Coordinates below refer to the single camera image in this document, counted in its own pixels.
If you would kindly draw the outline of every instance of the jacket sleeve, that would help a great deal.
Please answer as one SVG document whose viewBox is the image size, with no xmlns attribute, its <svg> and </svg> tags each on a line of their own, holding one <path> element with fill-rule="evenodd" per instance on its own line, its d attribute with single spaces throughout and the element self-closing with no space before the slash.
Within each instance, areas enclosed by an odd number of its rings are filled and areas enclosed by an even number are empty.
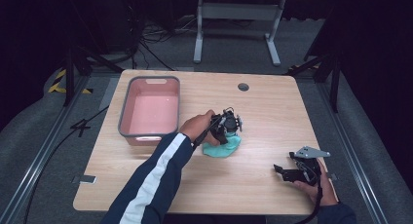
<svg viewBox="0 0 413 224">
<path fill-rule="evenodd" d="M 182 133 L 164 136 L 152 156 L 136 169 L 100 223 L 162 223 L 178 190 L 182 168 L 192 153 L 189 137 Z"/>
<path fill-rule="evenodd" d="M 319 208 L 317 215 L 319 224 L 356 224 L 356 214 L 348 206 L 342 203 L 327 205 Z"/>
</svg>

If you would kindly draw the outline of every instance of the table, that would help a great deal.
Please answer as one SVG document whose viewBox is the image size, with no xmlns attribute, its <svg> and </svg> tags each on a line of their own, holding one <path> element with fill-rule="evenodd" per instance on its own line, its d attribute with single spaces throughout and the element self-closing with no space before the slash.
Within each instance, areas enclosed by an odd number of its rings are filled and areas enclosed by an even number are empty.
<svg viewBox="0 0 413 224">
<path fill-rule="evenodd" d="M 243 121 L 242 142 L 228 158 L 194 152 L 182 172 L 170 213 L 309 214 L 309 198 L 274 171 L 296 168 L 288 152 L 305 145 L 319 149 L 296 82 L 289 76 L 126 70 L 122 73 L 85 170 L 95 184 L 80 184 L 78 210 L 107 210 L 154 146 L 129 146 L 118 122 L 129 80 L 172 75 L 180 80 L 179 125 L 213 109 L 233 107 Z M 249 85 L 246 92 L 239 83 Z"/>
</svg>

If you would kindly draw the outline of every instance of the pink bin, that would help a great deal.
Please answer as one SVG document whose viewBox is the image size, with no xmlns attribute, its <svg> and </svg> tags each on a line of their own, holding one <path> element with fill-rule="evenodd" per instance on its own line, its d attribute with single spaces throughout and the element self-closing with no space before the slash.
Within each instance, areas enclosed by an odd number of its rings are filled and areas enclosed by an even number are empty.
<svg viewBox="0 0 413 224">
<path fill-rule="evenodd" d="M 178 130 L 179 89 L 173 76 L 131 79 L 118 126 L 129 145 L 157 145 Z"/>
</svg>

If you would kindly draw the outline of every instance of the person's hand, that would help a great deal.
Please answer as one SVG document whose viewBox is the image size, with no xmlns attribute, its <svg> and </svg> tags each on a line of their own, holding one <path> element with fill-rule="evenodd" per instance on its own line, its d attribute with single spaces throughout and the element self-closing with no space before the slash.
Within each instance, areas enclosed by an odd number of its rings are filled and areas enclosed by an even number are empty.
<svg viewBox="0 0 413 224">
<path fill-rule="evenodd" d="M 319 160 L 317 161 L 319 162 L 319 168 L 321 170 L 320 185 L 322 188 L 322 198 L 319 205 L 337 205 L 338 202 L 335 197 L 334 190 L 330 183 L 330 180 L 328 179 L 327 174 L 325 172 L 325 167 Z M 316 184 L 315 186 L 310 186 L 307 183 L 301 181 L 294 181 L 293 184 L 301 191 L 307 193 L 307 195 L 310 196 L 310 199 L 313 201 L 313 203 L 316 203 L 318 184 Z"/>
<path fill-rule="evenodd" d="M 186 134 L 191 142 L 194 142 L 195 139 L 209 127 L 210 119 L 212 115 L 215 115 L 213 110 L 208 110 L 205 115 L 197 115 L 189 120 L 187 120 L 182 127 L 179 129 L 179 132 Z M 203 142 L 207 142 L 211 145 L 219 145 L 219 140 L 214 138 L 210 131 L 207 133 L 206 138 Z"/>
</svg>

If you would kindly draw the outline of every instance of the gray carpet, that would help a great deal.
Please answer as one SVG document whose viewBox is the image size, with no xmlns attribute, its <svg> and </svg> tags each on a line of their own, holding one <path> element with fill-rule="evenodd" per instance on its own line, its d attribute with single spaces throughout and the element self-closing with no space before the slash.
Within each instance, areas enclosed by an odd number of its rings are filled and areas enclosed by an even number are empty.
<svg viewBox="0 0 413 224">
<path fill-rule="evenodd" d="M 277 75 L 284 73 L 291 65 L 303 63 L 303 57 L 322 23 L 322 20 L 281 22 L 276 36 L 276 47 L 282 61 L 280 67 L 273 66 L 263 39 L 264 33 L 270 26 L 266 22 L 253 22 L 249 26 L 239 26 L 225 21 L 208 23 L 204 30 L 203 60 L 200 64 L 192 62 L 196 36 L 193 31 L 173 36 L 166 42 L 148 43 L 148 46 L 172 68 L 195 72 Z M 144 48 L 140 48 L 135 60 L 139 69 L 146 67 L 165 69 Z M 131 61 L 119 65 L 131 68 Z M 319 145 L 322 150 L 332 155 L 331 158 L 326 159 L 326 163 L 330 172 L 336 173 L 339 177 L 339 180 L 334 182 L 336 191 L 342 202 L 355 210 L 358 223 L 375 223 L 366 205 L 366 199 L 359 190 L 356 177 L 349 167 L 343 140 L 335 129 L 329 107 L 324 104 L 319 91 L 319 86 L 328 87 L 329 82 L 315 84 L 307 78 L 309 75 L 311 75 L 310 71 L 300 74 L 297 77 L 297 84 Z M 55 76 L 56 74 L 51 74 L 50 80 L 45 84 L 45 96 L 17 115 L 0 133 L 1 210 L 4 210 L 12 199 L 62 109 L 64 94 L 46 93 Z M 63 124 L 56 144 L 71 132 L 72 125 L 82 119 L 91 118 L 110 102 L 118 77 L 119 74 L 107 68 L 100 67 L 94 70 L 86 85 L 86 88 L 94 90 L 93 93 L 80 94 Z M 412 194 L 396 171 L 377 132 L 353 96 L 345 77 L 341 77 L 340 80 L 338 100 L 338 117 L 357 152 L 388 223 L 411 223 Z M 71 181 L 74 176 L 83 173 L 104 116 L 105 112 L 91 120 L 88 123 L 91 128 L 85 130 L 82 137 L 75 132 L 56 150 L 35 191 L 28 223 L 98 223 L 104 212 L 81 212 L 73 208 L 72 203 L 78 185 Z M 25 209 L 26 205 L 22 207 L 15 223 L 23 223 Z M 294 223 L 302 218 L 302 216 L 268 216 L 268 223 Z"/>
</svg>

